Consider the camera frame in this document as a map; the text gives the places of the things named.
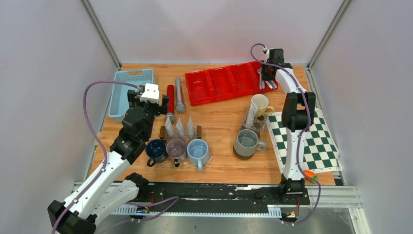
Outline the grey toothpaste tube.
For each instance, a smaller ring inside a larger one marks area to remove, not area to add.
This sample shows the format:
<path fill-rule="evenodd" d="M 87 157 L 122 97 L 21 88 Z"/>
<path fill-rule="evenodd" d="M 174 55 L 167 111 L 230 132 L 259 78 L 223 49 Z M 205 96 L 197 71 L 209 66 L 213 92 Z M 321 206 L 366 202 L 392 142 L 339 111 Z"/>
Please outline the grey toothpaste tube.
<path fill-rule="evenodd" d="M 181 118 L 178 118 L 178 121 L 176 123 L 176 129 L 178 131 L 179 137 L 184 137 L 185 136 L 185 129 L 184 129 Z"/>

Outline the dark blue mug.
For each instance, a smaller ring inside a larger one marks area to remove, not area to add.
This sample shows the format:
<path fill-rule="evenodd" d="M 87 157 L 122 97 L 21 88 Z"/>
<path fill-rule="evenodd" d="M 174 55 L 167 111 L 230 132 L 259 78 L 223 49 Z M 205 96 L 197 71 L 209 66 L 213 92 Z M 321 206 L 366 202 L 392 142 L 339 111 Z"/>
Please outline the dark blue mug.
<path fill-rule="evenodd" d="M 157 163 L 162 163 L 167 160 L 166 145 L 160 139 L 153 139 L 147 143 L 145 152 L 149 157 L 147 166 L 153 167 Z"/>

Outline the cream yellow mug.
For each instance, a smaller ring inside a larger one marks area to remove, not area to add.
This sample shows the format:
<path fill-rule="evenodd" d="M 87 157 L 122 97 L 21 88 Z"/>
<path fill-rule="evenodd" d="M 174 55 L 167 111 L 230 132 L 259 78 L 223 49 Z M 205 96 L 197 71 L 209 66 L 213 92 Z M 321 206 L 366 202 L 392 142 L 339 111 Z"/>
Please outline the cream yellow mug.
<path fill-rule="evenodd" d="M 255 117 L 260 117 L 262 115 L 268 115 L 275 112 L 275 108 L 269 105 L 269 99 L 262 94 L 256 94 L 251 98 L 251 104 L 255 108 Z"/>

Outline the purple grey mug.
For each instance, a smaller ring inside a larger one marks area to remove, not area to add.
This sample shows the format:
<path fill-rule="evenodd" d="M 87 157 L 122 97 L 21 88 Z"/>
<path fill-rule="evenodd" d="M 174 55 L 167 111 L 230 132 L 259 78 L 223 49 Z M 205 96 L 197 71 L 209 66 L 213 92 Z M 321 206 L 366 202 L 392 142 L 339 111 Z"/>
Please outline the purple grey mug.
<path fill-rule="evenodd" d="M 187 159 L 187 145 L 180 138 L 173 138 L 166 144 L 166 152 L 171 158 L 174 167 L 179 167 L 180 164 Z"/>

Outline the clear textured plastic sheet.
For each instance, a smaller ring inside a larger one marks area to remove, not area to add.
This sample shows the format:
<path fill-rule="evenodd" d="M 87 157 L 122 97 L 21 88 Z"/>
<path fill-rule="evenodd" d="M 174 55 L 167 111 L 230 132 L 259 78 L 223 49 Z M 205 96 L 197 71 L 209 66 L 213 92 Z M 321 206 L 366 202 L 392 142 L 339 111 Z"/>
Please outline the clear textured plastic sheet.
<path fill-rule="evenodd" d="M 241 130 L 244 129 L 249 129 L 252 130 L 253 132 L 255 132 L 258 136 L 258 138 L 260 138 L 265 126 L 266 126 L 266 120 L 268 119 L 268 115 L 261 115 L 259 117 L 254 117 L 254 120 L 252 122 L 252 125 L 247 125 L 246 121 L 248 119 L 248 114 L 249 114 L 249 108 L 247 108 L 246 112 L 245 112 L 245 116 L 243 121 L 241 122 L 241 126 L 239 129 L 239 132 Z"/>

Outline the light blue mug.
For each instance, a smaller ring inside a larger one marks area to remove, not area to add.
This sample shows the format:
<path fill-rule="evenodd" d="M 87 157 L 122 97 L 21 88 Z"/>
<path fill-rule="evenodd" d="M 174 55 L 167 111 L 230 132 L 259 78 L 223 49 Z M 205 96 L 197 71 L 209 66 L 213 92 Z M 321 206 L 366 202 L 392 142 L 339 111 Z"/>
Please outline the light blue mug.
<path fill-rule="evenodd" d="M 187 157 L 189 162 L 196 166 L 199 172 L 211 158 L 208 144 L 202 139 L 194 139 L 187 145 Z"/>

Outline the grey green mug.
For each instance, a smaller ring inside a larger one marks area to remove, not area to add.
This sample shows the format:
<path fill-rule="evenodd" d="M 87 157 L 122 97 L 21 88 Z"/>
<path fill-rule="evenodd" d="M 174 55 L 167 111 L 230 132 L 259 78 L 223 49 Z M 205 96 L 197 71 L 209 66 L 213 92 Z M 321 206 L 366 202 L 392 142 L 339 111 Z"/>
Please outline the grey green mug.
<path fill-rule="evenodd" d="M 263 151 L 267 144 L 260 141 L 257 134 L 249 129 L 238 132 L 233 145 L 233 152 L 236 157 L 242 160 L 250 159 L 256 151 Z"/>

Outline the white toothbrush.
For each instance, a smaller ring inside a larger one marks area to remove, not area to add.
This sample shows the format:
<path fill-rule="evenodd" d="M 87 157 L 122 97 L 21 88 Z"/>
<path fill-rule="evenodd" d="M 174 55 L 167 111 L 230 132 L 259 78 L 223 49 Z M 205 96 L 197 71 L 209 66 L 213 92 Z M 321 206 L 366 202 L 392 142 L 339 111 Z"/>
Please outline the white toothbrush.
<path fill-rule="evenodd" d="M 261 69 L 257 70 L 258 74 L 259 74 L 259 88 L 262 90 L 265 88 L 265 83 L 262 79 L 262 71 Z"/>

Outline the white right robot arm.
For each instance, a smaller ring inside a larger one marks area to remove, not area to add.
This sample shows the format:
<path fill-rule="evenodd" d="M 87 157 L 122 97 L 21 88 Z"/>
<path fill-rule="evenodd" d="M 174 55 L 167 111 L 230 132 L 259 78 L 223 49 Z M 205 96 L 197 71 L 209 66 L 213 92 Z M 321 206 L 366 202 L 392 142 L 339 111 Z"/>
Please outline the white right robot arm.
<path fill-rule="evenodd" d="M 297 80 L 292 66 L 284 62 L 282 49 L 264 48 L 262 78 L 276 81 L 286 98 L 282 110 L 282 125 L 287 132 L 287 159 L 278 188 L 283 203 L 291 203 L 305 193 L 305 174 L 301 167 L 305 139 L 314 123 L 316 95 L 308 92 Z"/>

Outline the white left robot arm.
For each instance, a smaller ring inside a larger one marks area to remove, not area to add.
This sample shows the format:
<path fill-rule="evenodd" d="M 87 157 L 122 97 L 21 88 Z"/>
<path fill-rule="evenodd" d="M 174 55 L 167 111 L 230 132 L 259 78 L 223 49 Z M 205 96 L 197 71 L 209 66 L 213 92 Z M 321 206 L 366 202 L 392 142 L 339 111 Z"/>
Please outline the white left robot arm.
<path fill-rule="evenodd" d="M 129 90 L 128 101 L 130 107 L 122 121 L 123 127 L 99 167 L 63 202 L 54 200 L 49 205 L 52 232 L 93 234 L 124 203 L 148 198 L 148 181 L 137 173 L 125 177 L 110 192 L 107 189 L 146 149 L 155 117 L 167 113 L 169 96 L 164 95 L 160 100 L 158 90 L 146 88 L 141 94 Z"/>

